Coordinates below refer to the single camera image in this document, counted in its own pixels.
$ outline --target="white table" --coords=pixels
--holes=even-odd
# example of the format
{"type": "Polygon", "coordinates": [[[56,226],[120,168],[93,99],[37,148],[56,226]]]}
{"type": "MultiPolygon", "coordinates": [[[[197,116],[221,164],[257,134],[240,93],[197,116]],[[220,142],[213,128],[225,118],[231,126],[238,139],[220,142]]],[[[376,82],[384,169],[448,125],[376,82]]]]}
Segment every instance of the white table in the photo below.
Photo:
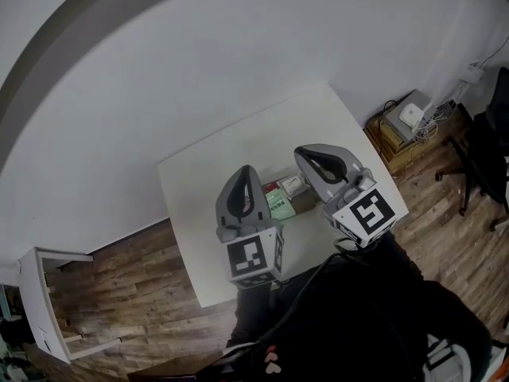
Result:
{"type": "Polygon", "coordinates": [[[56,266],[49,264],[43,266],[43,259],[56,260],[58,263],[70,261],[93,262],[94,258],[87,255],[75,255],[43,251],[33,248],[20,260],[21,273],[19,277],[19,290],[21,300],[25,308],[25,314],[30,324],[37,347],[44,352],[53,355],[63,362],[71,363],[72,360],[103,351],[119,344],[119,338],[97,345],[90,349],[84,349],[71,353],[67,343],[81,339],[80,335],[64,338],[56,322],[55,312],[49,298],[49,290],[46,285],[45,270],[43,267],[56,266]]]}
{"type": "MultiPolygon", "coordinates": [[[[348,148],[371,169],[380,193],[398,219],[408,213],[382,160],[340,98],[328,86],[260,111],[161,162],[158,166],[169,217],[200,304],[231,300],[236,288],[226,279],[216,237],[216,198],[241,166],[253,166],[262,181],[296,169],[293,150],[325,143],[348,148]]],[[[282,275],[287,279],[322,263],[340,234],[321,209],[284,220],[282,275]]]]}

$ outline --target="black chair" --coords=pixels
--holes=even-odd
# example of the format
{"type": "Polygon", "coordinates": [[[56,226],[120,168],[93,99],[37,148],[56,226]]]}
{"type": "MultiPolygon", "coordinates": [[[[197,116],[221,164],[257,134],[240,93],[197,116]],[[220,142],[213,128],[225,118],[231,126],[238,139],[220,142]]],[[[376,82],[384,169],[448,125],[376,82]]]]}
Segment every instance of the black chair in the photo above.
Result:
{"type": "Polygon", "coordinates": [[[468,149],[465,153],[461,145],[450,136],[444,144],[453,144],[463,166],[437,171],[435,178],[441,181],[445,175],[465,175],[467,185],[464,206],[460,209],[462,216],[467,212],[470,193],[475,185],[480,186],[482,195],[488,194],[494,201],[503,204],[506,217],[493,220],[490,230],[495,231],[509,224],[509,206],[506,199],[509,178],[505,160],[505,156],[509,155],[509,70],[500,69],[495,93],[485,112],[472,119],[462,105],[458,106],[470,128],[465,134],[468,149]]]}

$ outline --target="wooden floor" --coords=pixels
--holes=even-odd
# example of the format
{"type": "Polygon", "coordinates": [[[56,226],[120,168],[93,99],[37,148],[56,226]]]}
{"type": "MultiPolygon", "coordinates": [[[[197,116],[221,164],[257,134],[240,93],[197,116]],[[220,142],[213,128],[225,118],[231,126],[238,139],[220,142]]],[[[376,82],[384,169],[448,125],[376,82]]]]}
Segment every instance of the wooden floor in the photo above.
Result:
{"type": "MultiPolygon", "coordinates": [[[[509,231],[488,231],[503,207],[477,189],[466,217],[458,214],[463,178],[434,173],[458,163],[440,147],[402,171],[395,181],[410,216],[394,229],[399,243],[427,279],[457,293],[500,341],[509,313],[509,231]]],[[[125,380],[128,372],[169,359],[193,361],[222,349],[235,324],[235,302],[201,309],[192,291],[169,221],[49,275],[52,304],[66,333],[123,343],[66,365],[30,348],[33,363],[53,382],[125,380]],[[65,320],[70,321],[66,327],[65,320]]]]}

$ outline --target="pink heart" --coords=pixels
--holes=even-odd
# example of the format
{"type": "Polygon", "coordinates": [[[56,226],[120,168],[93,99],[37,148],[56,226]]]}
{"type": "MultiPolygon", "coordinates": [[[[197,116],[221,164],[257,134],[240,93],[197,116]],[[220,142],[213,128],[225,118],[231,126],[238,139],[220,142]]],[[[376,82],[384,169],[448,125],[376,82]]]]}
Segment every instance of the pink heart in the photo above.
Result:
{"type": "Polygon", "coordinates": [[[267,369],[265,370],[265,372],[267,373],[273,373],[273,372],[276,372],[276,373],[280,373],[281,371],[281,367],[277,364],[275,364],[274,362],[270,362],[270,364],[267,365],[267,369]]]}
{"type": "Polygon", "coordinates": [[[277,361],[278,360],[278,355],[276,353],[268,353],[267,356],[265,357],[265,363],[269,362],[269,361],[277,361]]]}

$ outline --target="black and white marker cube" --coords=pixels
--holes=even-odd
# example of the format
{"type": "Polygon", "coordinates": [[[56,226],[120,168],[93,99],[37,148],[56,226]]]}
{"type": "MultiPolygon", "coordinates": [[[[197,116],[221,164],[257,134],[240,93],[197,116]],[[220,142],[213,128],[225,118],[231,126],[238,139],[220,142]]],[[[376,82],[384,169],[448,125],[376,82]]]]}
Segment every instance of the black and white marker cube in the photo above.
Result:
{"type": "Polygon", "coordinates": [[[378,239],[396,222],[396,214],[377,190],[377,185],[362,192],[332,218],[336,227],[361,248],[378,239]]]}
{"type": "Polygon", "coordinates": [[[276,228],[221,244],[228,280],[241,288],[281,280],[282,245],[276,228]]]}

